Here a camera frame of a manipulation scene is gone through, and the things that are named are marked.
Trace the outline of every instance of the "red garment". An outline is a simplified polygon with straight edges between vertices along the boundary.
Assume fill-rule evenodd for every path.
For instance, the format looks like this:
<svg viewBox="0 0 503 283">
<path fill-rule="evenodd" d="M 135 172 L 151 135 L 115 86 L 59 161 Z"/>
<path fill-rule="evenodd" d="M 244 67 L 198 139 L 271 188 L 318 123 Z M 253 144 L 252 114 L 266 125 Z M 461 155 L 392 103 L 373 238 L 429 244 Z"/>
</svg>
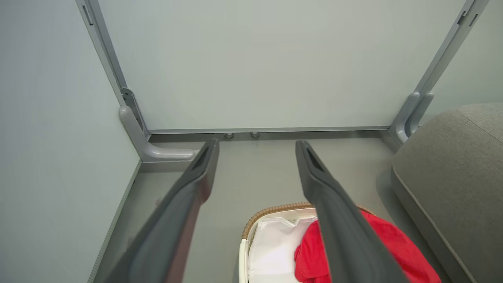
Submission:
<svg viewBox="0 0 503 283">
<path fill-rule="evenodd" d="M 437 273 L 421 251 L 399 228 L 372 214 L 364 211 L 361 213 L 411 283 L 441 283 Z M 295 250 L 294 260 L 297 262 L 295 277 L 300 282 L 331 282 L 318 221 L 307 228 L 300 246 Z"/>
</svg>

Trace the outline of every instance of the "floor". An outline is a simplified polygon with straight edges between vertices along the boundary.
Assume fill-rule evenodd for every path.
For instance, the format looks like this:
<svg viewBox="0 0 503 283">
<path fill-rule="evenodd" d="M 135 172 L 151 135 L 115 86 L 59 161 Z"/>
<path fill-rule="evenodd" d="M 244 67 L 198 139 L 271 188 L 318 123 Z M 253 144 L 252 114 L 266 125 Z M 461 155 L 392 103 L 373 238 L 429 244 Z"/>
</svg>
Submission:
<svg viewBox="0 0 503 283">
<path fill-rule="evenodd" d="M 235 134 L 220 142 L 213 190 L 201 207 L 184 282 L 237 282 L 241 233 L 256 212 L 306 201 L 295 159 L 295 141 L 306 139 L 352 200 L 396 224 L 436 267 L 438 262 L 390 187 L 393 151 L 379 131 Z M 198 149 L 211 134 L 159 135 L 160 147 Z M 97 281 L 127 248 L 186 163 L 142 165 L 98 271 Z M 445 275 L 438 269 L 439 275 Z"/>
</svg>

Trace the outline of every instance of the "white wall panel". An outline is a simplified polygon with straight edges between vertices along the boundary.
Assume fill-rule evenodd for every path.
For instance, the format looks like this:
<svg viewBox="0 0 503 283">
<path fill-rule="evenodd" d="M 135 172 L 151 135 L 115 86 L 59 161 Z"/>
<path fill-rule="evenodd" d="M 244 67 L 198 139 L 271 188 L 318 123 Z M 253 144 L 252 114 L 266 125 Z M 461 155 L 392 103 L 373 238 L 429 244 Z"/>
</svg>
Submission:
<svg viewBox="0 0 503 283">
<path fill-rule="evenodd" d="M 433 88 L 421 124 L 442 111 L 473 103 L 503 102 L 503 1 L 490 0 Z"/>
<path fill-rule="evenodd" d="M 389 126 L 464 0 L 100 0 L 149 129 Z"/>
<path fill-rule="evenodd" d="M 75 1 L 0 3 L 0 281 L 87 282 L 139 157 Z"/>
</svg>

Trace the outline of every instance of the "gray ottoman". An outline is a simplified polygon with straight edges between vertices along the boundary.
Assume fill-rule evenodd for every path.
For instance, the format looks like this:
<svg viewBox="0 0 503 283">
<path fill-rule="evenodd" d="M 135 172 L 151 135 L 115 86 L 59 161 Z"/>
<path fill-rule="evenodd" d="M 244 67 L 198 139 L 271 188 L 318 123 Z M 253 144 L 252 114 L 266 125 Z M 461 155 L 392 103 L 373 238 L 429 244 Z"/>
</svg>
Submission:
<svg viewBox="0 0 503 283">
<path fill-rule="evenodd" d="M 422 126 L 394 156 L 391 178 L 454 283 L 503 282 L 503 103 Z"/>
</svg>

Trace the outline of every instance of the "basket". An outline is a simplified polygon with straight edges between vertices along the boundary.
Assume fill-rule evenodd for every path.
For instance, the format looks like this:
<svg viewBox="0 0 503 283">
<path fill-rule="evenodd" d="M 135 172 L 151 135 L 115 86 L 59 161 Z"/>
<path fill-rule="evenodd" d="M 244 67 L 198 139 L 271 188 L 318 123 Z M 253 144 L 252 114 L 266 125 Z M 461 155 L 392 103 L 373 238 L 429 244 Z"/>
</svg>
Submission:
<svg viewBox="0 0 503 283">
<path fill-rule="evenodd" d="M 358 206 L 362 211 L 369 214 L 372 212 L 367 209 Z M 248 283 L 248 253 L 249 247 L 253 241 L 255 231 L 257 228 L 257 223 L 259 220 L 282 217 L 286 220 L 293 221 L 299 218 L 313 217 L 316 216 L 316 209 L 309 202 L 297 202 L 292 204 L 273 206 L 263 209 L 257 212 L 250 218 L 246 224 L 243 234 L 241 236 L 241 243 L 239 245 L 239 260 L 238 260 L 238 272 L 239 272 L 239 283 Z"/>
</svg>

